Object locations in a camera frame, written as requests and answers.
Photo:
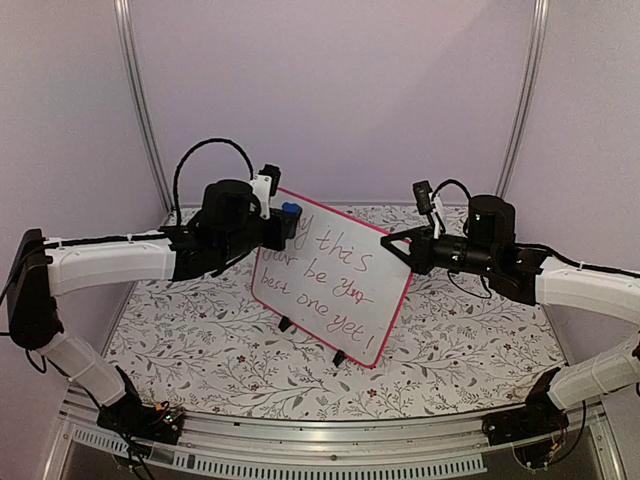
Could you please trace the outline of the blue whiteboard eraser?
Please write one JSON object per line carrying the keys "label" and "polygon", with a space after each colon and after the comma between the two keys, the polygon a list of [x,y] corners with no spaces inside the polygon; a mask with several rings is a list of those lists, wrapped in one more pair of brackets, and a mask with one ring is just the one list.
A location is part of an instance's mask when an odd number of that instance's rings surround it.
{"label": "blue whiteboard eraser", "polygon": [[302,207],[297,203],[284,202],[281,206],[282,212],[291,218],[299,218],[302,213]]}

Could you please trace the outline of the pink framed whiteboard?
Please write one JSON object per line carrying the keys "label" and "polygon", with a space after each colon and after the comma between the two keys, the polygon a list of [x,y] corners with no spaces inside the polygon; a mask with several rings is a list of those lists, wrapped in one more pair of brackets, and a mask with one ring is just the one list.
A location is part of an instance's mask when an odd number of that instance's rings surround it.
{"label": "pink framed whiteboard", "polygon": [[278,190],[274,203],[302,214],[284,250],[260,248],[251,293],[304,333],[365,368],[379,362],[411,283],[410,268],[384,249],[385,230]]}

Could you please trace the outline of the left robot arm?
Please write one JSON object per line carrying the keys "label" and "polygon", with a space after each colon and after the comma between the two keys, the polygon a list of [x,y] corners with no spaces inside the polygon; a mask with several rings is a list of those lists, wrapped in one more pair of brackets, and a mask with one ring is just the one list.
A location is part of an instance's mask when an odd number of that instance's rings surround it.
{"label": "left robot arm", "polygon": [[1,294],[7,303],[7,335],[36,353],[84,390],[98,407],[98,423],[126,437],[174,439],[181,430],[177,406],[143,402],[124,369],[110,363],[83,338],[84,328],[67,327],[61,305],[89,310],[120,284],[194,280],[219,276],[264,247],[280,252],[293,239],[302,208],[274,202],[274,181],[221,180],[206,187],[201,208],[189,220],[139,234],[84,239],[47,238],[27,231]]}

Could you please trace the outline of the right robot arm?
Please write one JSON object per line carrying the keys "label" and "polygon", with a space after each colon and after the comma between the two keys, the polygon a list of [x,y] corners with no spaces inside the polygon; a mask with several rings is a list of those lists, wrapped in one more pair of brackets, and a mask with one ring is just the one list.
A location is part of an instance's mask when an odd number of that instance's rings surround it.
{"label": "right robot arm", "polygon": [[542,244],[516,239],[516,210],[493,195],[468,201],[463,234],[447,233],[435,217],[435,197],[418,202],[427,225],[386,235],[383,248],[410,270],[433,269],[475,275],[500,296],[547,312],[585,317],[589,328],[602,320],[614,328],[590,356],[542,373],[521,407],[484,417],[492,445],[517,442],[566,428],[570,408],[614,394],[639,382],[639,274],[571,260]]}

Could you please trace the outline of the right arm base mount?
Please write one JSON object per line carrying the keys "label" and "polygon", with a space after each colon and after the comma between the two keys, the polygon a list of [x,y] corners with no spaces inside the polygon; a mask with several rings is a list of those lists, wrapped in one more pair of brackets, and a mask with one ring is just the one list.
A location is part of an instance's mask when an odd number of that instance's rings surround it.
{"label": "right arm base mount", "polygon": [[547,468],[564,446],[569,426],[562,411],[521,406],[487,414],[482,432],[490,446],[511,444],[516,461],[528,470]]}

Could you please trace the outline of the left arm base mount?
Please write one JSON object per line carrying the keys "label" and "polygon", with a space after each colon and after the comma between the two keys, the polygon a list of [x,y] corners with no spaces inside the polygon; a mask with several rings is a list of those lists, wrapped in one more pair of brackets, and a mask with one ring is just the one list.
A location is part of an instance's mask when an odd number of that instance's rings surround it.
{"label": "left arm base mount", "polygon": [[176,445],[182,433],[184,409],[162,402],[149,406],[131,395],[113,405],[102,406],[97,419],[101,428],[127,437]]}

